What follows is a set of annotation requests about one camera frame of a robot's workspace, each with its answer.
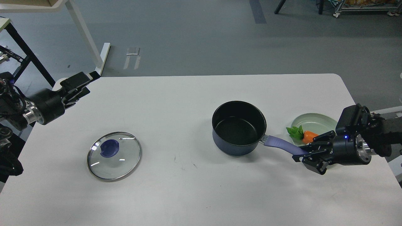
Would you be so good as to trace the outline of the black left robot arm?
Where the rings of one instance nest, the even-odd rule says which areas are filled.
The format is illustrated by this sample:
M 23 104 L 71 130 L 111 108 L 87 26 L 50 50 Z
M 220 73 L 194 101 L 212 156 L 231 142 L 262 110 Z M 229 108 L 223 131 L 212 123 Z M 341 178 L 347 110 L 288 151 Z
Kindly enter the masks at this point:
M 81 72 L 62 80 L 57 90 L 42 89 L 25 96 L 11 73 L 1 73 L 1 121 L 9 122 L 19 131 L 32 123 L 49 124 L 89 94 L 87 85 L 99 78 L 96 71 Z

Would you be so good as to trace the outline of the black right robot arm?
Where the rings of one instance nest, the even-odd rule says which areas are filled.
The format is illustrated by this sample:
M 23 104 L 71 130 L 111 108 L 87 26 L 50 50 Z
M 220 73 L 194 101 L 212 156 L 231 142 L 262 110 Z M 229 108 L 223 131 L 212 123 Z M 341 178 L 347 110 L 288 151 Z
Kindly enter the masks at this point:
M 385 119 L 356 104 L 343 109 L 335 130 L 301 146 L 306 153 L 292 158 L 320 175 L 329 165 L 367 165 L 373 155 L 391 156 L 392 145 L 401 144 L 401 133 L 401 117 Z

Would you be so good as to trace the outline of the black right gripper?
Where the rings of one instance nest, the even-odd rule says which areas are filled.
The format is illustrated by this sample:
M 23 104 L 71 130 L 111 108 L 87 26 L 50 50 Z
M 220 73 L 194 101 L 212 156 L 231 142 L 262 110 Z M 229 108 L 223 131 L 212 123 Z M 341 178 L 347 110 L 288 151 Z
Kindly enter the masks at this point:
M 372 160 L 371 149 L 361 135 L 336 135 L 334 130 L 313 138 L 303 150 L 308 153 L 293 155 L 293 160 L 320 175 L 326 173 L 329 165 L 367 165 Z

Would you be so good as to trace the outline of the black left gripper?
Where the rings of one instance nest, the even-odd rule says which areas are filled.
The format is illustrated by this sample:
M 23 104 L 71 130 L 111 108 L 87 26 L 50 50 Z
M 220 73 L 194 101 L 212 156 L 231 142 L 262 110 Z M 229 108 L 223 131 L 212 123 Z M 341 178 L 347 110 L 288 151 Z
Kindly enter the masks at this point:
M 101 76 L 97 71 L 91 73 L 77 73 L 60 82 L 65 91 L 71 91 L 63 96 L 63 91 L 53 91 L 42 89 L 36 94 L 30 95 L 24 99 L 26 108 L 23 113 L 23 119 L 28 124 L 37 122 L 46 125 L 62 116 L 66 109 L 74 106 L 80 98 L 90 93 L 86 88 L 89 83 L 99 79 Z

